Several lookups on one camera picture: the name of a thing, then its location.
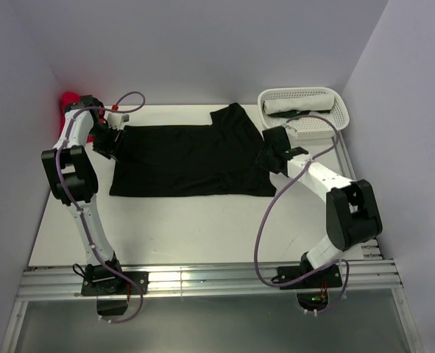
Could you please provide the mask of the black t shirt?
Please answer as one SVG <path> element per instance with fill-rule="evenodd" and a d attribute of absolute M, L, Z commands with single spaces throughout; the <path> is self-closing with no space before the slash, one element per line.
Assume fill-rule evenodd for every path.
<path fill-rule="evenodd" d="M 210 125 L 126 126 L 111 196 L 273 197 L 269 172 L 257 164 L 263 138 L 237 103 L 210 114 Z"/>

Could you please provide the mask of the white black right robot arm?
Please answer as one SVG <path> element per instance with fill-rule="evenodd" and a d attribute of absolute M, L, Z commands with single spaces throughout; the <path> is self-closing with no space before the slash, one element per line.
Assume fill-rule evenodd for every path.
<path fill-rule="evenodd" d="M 312 155 L 302 147 L 291 147 L 288 134 L 281 126 L 264 130 L 263 139 L 259 164 L 291 181 L 275 195 L 265 211 L 257 240 L 261 239 L 269 213 L 283 193 L 296 182 L 307 187 L 325 204 L 326 235 L 303 254 L 300 276 L 289 282 L 317 286 L 325 278 L 325 270 L 335 265 L 346 251 L 382 233 L 374 190 L 365 179 L 348 179 L 318 162 L 316 159 L 322 153 Z"/>

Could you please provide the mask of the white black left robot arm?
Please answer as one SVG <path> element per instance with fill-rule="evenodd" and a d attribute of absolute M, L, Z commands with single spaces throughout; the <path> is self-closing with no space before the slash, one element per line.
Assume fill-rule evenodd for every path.
<path fill-rule="evenodd" d="M 82 277 L 84 296 L 116 294 L 127 287 L 99 217 L 96 204 L 99 182 L 85 150 L 89 136 L 107 134 L 103 108 L 103 103 L 92 96 L 81 96 L 78 102 L 67 104 L 58 141 L 41 154 L 52 195 L 74 218 L 85 248 L 86 266 L 72 265 Z"/>

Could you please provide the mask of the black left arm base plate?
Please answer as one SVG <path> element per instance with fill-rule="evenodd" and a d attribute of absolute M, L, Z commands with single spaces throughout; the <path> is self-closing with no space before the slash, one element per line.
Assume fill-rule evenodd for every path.
<path fill-rule="evenodd" d="M 123 275 L 132 280 L 140 290 L 122 277 L 112 274 L 101 265 L 87 265 L 83 273 L 81 296 L 146 294 L 149 284 L 148 272 L 124 271 Z"/>

